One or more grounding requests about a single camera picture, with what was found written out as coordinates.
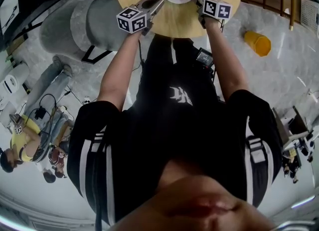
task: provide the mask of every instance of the shoe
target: shoe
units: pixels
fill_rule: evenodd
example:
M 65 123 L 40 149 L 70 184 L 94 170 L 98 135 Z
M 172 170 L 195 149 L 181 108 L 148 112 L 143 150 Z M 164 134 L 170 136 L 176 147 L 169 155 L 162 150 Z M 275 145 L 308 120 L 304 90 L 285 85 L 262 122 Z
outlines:
M 56 65 L 57 65 L 58 67 L 60 67 L 61 70 L 62 70 L 63 64 L 62 64 L 62 62 L 61 62 L 61 60 L 60 60 L 60 58 L 59 58 L 58 56 L 54 56 L 54 57 L 52 58 L 52 61 L 53 61 L 54 64 L 56 64 Z
M 69 120 L 74 121 L 74 117 L 66 110 L 67 108 L 65 106 L 60 106 L 59 110 L 68 116 Z
M 71 67 L 70 67 L 69 65 L 64 65 L 64 66 L 63 66 L 63 72 L 64 72 L 67 76 L 69 76 L 69 77 L 72 78 L 72 69 L 71 69 Z

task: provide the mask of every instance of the yellow shirt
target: yellow shirt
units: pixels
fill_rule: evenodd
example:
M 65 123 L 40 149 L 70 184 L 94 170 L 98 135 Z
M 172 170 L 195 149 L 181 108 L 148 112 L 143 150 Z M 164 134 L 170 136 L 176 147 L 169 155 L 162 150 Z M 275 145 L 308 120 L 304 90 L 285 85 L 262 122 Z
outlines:
M 28 117 L 25 115 L 22 115 L 22 118 L 24 119 L 24 122 L 26 122 L 28 119 Z M 41 131 L 40 128 L 38 127 L 38 125 L 30 118 L 29 118 L 28 122 L 26 123 L 26 126 L 31 128 L 37 134 L 39 134 Z M 12 139 L 11 139 L 11 148 L 15 144 L 16 150 L 17 150 L 18 155 L 19 155 L 21 149 L 24 148 L 30 141 L 31 141 L 31 139 L 29 136 L 27 136 L 26 133 L 22 132 L 21 134 L 16 134 L 15 130 L 14 130 L 13 134 L 12 134 Z M 25 150 L 22 151 L 21 160 L 23 162 L 30 162 L 32 160 L 32 158 L 33 157 L 27 156 Z

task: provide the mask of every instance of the gray cushion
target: gray cushion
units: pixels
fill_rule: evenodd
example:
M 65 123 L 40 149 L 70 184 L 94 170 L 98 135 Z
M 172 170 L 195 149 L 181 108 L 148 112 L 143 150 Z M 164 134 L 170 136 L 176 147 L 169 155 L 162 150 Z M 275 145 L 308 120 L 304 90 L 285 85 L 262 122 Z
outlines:
M 86 33 L 92 45 L 118 51 L 127 33 L 119 29 L 116 15 L 123 9 L 118 0 L 94 0 L 86 19 Z

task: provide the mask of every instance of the logo on shirt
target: logo on shirt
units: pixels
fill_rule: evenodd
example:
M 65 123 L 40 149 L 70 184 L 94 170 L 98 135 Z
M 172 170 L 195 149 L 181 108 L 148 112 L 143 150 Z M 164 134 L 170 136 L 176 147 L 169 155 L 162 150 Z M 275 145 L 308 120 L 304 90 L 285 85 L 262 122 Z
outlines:
M 176 99 L 178 103 L 188 103 L 191 106 L 193 106 L 187 93 L 181 87 L 178 87 L 178 88 L 170 87 L 170 88 L 174 89 L 174 96 L 171 97 L 171 99 Z

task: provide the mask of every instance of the sleeve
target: sleeve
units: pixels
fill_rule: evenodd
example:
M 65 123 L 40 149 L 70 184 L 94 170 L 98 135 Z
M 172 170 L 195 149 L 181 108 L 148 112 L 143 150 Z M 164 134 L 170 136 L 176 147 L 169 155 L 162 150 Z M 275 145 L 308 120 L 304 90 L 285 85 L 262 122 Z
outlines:
M 100 135 L 107 125 L 116 120 L 119 114 L 119 110 L 112 103 L 106 101 L 86 104 L 81 107 L 78 113 L 70 137 L 67 173 L 80 194 L 82 194 L 79 178 L 80 165 L 84 164 L 84 170 L 88 171 L 86 167 L 90 161 L 88 152 L 95 142 L 96 136 Z
M 238 129 L 242 145 L 246 145 L 246 131 L 251 130 L 256 141 L 263 145 L 262 156 L 257 155 L 257 149 L 253 152 L 250 146 L 248 156 L 245 155 L 246 179 L 247 179 L 247 201 L 249 202 L 249 172 L 252 177 L 252 201 L 258 206 L 273 183 L 282 167 L 283 143 L 279 135 L 277 123 L 269 104 L 249 91 L 239 90 L 232 94 L 227 103 L 232 120 Z
M 23 162 L 31 162 L 31 161 L 32 161 L 32 157 L 28 157 L 28 155 L 27 155 L 26 152 L 25 152 L 25 149 L 22 150 L 21 160 L 22 160 Z

